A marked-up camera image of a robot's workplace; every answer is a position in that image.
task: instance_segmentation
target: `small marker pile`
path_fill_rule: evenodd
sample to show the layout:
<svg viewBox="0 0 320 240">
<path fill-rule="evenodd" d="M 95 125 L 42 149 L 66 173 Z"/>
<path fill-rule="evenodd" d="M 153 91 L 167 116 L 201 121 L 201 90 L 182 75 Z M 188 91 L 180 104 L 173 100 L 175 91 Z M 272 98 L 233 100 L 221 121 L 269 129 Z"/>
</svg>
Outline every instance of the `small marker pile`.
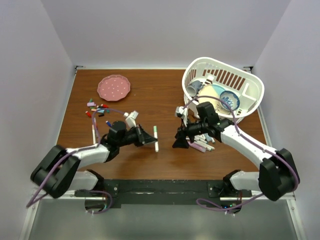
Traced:
<svg viewBox="0 0 320 240">
<path fill-rule="evenodd" d="M 213 146 L 210 146 L 208 143 L 212 142 L 214 144 L 216 142 L 207 133 L 195 136 L 193 143 L 190 142 L 189 137 L 187 137 L 186 139 L 188 140 L 188 144 L 190 147 L 197 149 L 200 152 L 205 153 L 206 150 L 208 150 L 208 151 L 215 150 L 215 148 Z"/>
<path fill-rule="evenodd" d="M 98 113 L 100 113 L 100 114 L 98 115 L 99 117 L 103 117 L 103 116 L 105 115 L 105 112 L 110 113 L 110 111 L 107 109 L 107 108 L 109 108 L 108 105 L 106 105 L 106 104 L 101 104 L 100 106 L 97 106 L 96 103 L 93 101 L 92 98 L 89 100 L 89 102 L 86 104 L 86 106 L 87 106 L 87 107 L 90 107 L 91 112 L 98 112 Z M 90 112 L 86 111 L 85 114 L 86 114 L 89 118 L 91 118 Z"/>
</svg>

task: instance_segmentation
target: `blue bowl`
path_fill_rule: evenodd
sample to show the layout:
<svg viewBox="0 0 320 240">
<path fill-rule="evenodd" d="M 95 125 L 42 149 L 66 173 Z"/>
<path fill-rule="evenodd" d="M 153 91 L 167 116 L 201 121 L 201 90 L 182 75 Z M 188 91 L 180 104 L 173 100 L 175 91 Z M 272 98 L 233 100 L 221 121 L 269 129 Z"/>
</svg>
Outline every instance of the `blue bowl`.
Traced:
<svg viewBox="0 0 320 240">
<path fill-rule="evenodd" d="M 228 104 L 232 111 L 237 110 L 240 106 L 240 100 L 238 96 L 232 91 L 223 91 L 220 94 L 220 100 Z M 221 103 L 221 105 L 224 109 L 230 111 L 224 103 Z"/>
</svg>

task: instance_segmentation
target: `white plastic basket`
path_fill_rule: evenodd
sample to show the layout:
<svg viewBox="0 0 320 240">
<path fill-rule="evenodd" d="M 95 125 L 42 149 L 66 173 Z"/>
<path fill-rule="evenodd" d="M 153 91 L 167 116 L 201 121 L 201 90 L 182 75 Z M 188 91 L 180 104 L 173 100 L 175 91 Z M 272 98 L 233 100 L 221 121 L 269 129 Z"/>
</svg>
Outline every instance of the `white plastic basket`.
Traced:
<svg viewBox="0 0 320 240">
<path fill-rule="evenodd" d="M 187 104 L 192 97 L 186 87 L 193 81 L 199 80 L 205 85 L 219 85 L 225 90 L 234 92 L 240 100 L 240 106 L 234 111 L 237 123 L 244 117 L 252 114 L 260 105 L 265 93 L 265 86 L 255 75 L 225 64 L 210 57 L 200 57 L 194 60 L 185 70 L 182 77 L 184 103 Z M 197 116 L 197 100 L 188 105 Z M 233 120 L 231 114 L 219 113 L 220 118 Z"/>
</svg>

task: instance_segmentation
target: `red marker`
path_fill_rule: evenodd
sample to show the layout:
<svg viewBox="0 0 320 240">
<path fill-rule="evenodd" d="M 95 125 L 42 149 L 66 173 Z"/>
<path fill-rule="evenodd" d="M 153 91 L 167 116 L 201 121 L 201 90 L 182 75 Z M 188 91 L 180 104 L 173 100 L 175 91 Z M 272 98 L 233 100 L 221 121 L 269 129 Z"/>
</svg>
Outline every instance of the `red marker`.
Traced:
<svg viewBox="0 0 320 240">
<path fill-rule="evenodd" d="M 87 114 L 87 116 L 88 116 L 89 118 L 91 118 L 90 112 L 86 111 L 85 114 Z"/>
</svg>

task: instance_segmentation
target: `gray floor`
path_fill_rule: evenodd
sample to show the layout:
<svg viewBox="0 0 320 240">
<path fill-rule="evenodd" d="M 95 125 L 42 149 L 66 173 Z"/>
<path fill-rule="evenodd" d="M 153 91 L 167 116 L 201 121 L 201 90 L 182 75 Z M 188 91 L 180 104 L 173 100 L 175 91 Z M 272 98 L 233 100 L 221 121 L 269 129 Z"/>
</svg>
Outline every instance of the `gray floor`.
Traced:
<svg viewBox="0 0 320 240">
<path fill-rule="evenodd" d="M 91 215 L 82 199 L 41 201 L 30 240 L 296 240 L 287 202 L 256 200 L 235 217 L 196 205 L 123 205 Z"/>
</svg>

